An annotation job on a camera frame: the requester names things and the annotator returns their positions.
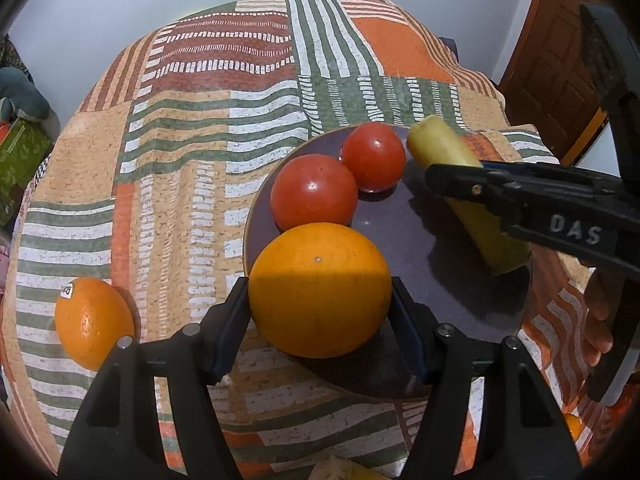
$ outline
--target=peeled cucumber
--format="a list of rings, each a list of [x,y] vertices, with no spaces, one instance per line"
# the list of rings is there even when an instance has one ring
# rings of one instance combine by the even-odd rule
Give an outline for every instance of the peeled cucumber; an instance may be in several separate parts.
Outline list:
[[[425,170],[431,164],[482,166],[449,125],[434,115],[409,129],[406,145],[415,161]],[[510,272],[529,261],[530,245],[501,232],[500,219],[487,212],[482,204],[453,198],[446,200],[473,239],[492,275]]]

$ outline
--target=door panel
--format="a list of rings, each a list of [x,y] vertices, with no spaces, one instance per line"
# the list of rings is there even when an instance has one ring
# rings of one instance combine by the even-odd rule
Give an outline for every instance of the door panel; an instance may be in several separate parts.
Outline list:
[[[579,5],[603,0],[540,0],[511,78],[503,85],[511,124],[535,124],[561,158],[598,110],[580,56]]]

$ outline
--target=patterned tablecloth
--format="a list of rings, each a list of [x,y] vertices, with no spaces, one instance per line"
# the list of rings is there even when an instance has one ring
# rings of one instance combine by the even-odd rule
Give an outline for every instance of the patterned tablecloth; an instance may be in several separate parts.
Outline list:
[[[15,240],[2,311],[10,409],[55,468],[94,373],[53,324],[77,276],[117,286],[142,341],[202,318],[242,276],[250,205],[277,161],[348,124],[410,126],[438,114],[482,158],[555,160],[533,126],[430,31],[388,0],[245,0],[155,30],[125,48],[60,136]],[[587,422],[583,460],[611,431],[584,397],[581,291],[588,270],[534,249],[519,337],[565,411]],[[424,402],[361,402],[322,383],[250,325],[236,364],[210,389],[245,477],[305,479],[332,453],[396,476]],[[166,383],[156,381],[168,463],[184,470]],[[472,388],[458,469],[472,465],[482,380]]]

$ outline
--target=stuffed toy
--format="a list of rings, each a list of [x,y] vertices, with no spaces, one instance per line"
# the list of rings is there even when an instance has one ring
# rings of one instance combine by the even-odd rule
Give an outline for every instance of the stuffed toy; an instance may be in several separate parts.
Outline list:
[[[0,123],[20,117],[39,123],[49,117],[49,102],[26,74],[13,66],[0,68]]]

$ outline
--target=dark round plate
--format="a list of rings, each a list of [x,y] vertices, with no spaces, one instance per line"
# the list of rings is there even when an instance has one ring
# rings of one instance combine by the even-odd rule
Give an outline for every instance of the dark round plate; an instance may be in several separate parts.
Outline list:
[[[306,142],[264,181],[244,231],[245,275],[260,252],[280,234],[269,205],[280,168],[309,153],[338,156],[353,129],[335,130]],[[407,128],[394,129],[406,140]],[[391,274],[400,276],[414,301],[428,304],[439,322],[451,323],[469,337],[494,342],[518,331],[529,291],[529,269],[491,276],[453,211],[429,192],[424,171],[409,153],[402,180],[393,190],[361,195],[351,227],[377,245]],[[416,399],[428,394],[406,369],[388,322],[350,354],[300,361],[333,386],[360,396]]]

